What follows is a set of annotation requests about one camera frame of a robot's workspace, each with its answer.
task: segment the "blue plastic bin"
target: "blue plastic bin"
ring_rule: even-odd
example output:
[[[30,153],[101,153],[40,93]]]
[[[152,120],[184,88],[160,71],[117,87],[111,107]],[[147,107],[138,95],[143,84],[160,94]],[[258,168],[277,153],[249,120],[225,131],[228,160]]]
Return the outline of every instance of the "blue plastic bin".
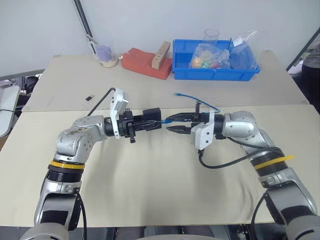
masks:
[[[172,71],[177,80],[225,80],[249,81],[254,74],[260,72],[258,66],[254,70],[189,68],[192,55],[202,40],[173,40]],[[216,47],[227,49],[229,41],[219,40]]]

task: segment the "black cable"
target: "black cable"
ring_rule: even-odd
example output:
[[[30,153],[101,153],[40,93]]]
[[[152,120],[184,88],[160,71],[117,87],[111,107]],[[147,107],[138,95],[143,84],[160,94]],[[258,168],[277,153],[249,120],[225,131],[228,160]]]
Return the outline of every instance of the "black cable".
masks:
[[[80,196],[80,193],[77,192],[76,195],[80,199],[82,216],[83,216],[83,239],[87,240],[87,215],[86,215],[85,205],[84,205],[84,201],[82,200],[82,198]]]
[[[0,109],[0,111],[8,111],[8,112],[12,112],[12,113],[16,112],[16,111],[8,110],[8,109]]]
[[[232,142],[234,142],[236,144],[240,144],[240,145],[243,145],[243,146],[246,146],[246,147],[250,147],[250,148],[254,148],[254,149],[263,149],[263,148],[265,148],[264,146],[251,145],[251,144],[248,144],[248,143],[237,141],[237,140],[234,140],[232,137],[227,137],[227,139],[229,139],[230,141],[232,141]]]
[[[203,160],[202,160],[202,156],[204,155],[204,149],[203,150],[199,150],[198,151],[198,154],[199,154],[199,162],[202,164],[202,166],[204,166],[205,168],[207,169],[221,169],[221,168],[225,168],[225,167],[228,167],[228,166],[231,166],[233,164],[237,164],[243,160],[246,160],[246,159],[249,159],[249,158],[252,158],[254,157],[255,155],[259,154],[259,153],[262,153],[264,151],[272,151],[272,152],[275,152],[275,153],[278,153],[279,155],[281,155],[282,157],[284,156],[283,152],[281,151],[280,148],[278,147],[275,147],[275,146],[269,146],[269,147],[264,147],[258,151],[255,151],[253,153],[250,153],[246,156],[243,156],[243,157],[240,157],[234,161],[231,161],[231,162],[228,162],[228,163],[225,163],[225,164],[222,164],[222,165],[216,165],[216,166],[210,166],[210,165],[206,165]]]
[[[256,215],[257,215],[257,212],[259,210],[259,207],[261,206],[262,202],[264,201],[265,199],[265,194],[264,193],[262,195],[262,197],[260,198],[260,200],[258,201],[256,207],[255,207],[255,210],[253,212],[253,215],[252,215],[252,219],[251,219],[251,224],[250,224],[250,238],[251,240],[257,240],[257,234],[256,234],[256,230],[255,230],[255,220],[256,220]]]
[[[91,30],[90,30],[90,27],[89,27],[89,24],[88,24],[88,21],[87,21],[84,9],[82,8],[80,0],[73,0],[73,2],[74,2],[76,10],[78,11],[78,14],[79,14],[80,20],[82,22],[85,33],[92,37],[92,33],[91,33]]]
[[[116,91],[116,89],[114,87],[111,87],[106,94],[98,101],[98,103],[92,108],[92,110],[88,113],[87,116],[90,116],[95,110],[96,108],[102,103],[102,101],[109,95],[109,93],[111,91]]]

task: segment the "white bracket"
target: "white bracket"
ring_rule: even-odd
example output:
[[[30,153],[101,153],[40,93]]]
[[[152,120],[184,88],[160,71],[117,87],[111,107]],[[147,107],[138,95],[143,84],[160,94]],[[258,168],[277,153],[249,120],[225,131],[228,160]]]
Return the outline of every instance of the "white bracket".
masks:
[[[214,128],[215,111],[210,111],[208,123],[200,123],[191,128],[191,137],[193,138],[196,149],[202,150],[213,142]]]
[[[123,114],[126,110],[128,103],[129,101],[127,94],[121,89],[116,88],[110,103],[110,118],[116,139],[120,138],[117,120],[119,119],[119,114]]]

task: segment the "beige tabletop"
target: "beige tabletop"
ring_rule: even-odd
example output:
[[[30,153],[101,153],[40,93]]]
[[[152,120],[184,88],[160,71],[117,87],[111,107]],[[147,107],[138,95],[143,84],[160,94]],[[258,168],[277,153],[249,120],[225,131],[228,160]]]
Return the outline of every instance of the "beige tabletop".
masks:
[[[162,119],[190,109],[163,109]],[[253,113],[286,155],[320,208],[320,118],[312,105],[225,107]],[[87,111],[24,112],[0,152],[0,226],[32,226],[56,137]],[[108,116],[108,111],[96,115]],[[243,156],[215,140],[204,156],[218,165]],[[204,168],[189,135],[166,129],[136,133],[136,143],[110,137],[92,149],[81,194],[89,227],[249,223],[264,189],[248,160]],[[258,223],[272,222],[263,203]]]
[[[110,88],[129,93],[132,109],[193,108],[194,100],[173,96],[179,92],[218,107],[308,104],[294,80],[272,51],[262,52],[261,72],[250,81],[167,80],[122,68],[104,68],[93,56],[56,56],[36,84],[24,112],[91,109]],[[85,98],[94,95],[90,101]],[[108,109],[109,100],[98,109]]]

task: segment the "plastic bag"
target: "plastic bag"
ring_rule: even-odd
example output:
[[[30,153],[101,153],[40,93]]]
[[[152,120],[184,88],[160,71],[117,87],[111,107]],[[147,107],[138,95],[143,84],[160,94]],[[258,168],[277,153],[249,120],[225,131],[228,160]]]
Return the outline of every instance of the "plastic bag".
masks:
[[[189,65],[194,69],[230,69],[229,51],[211,44],[200,43]]]
[[[230,67],[232,69],[255,70],[258,67],[257,54],[251,46],[255,43],[258,31],[249,31],[238,37],[232,37],[230,48]]]

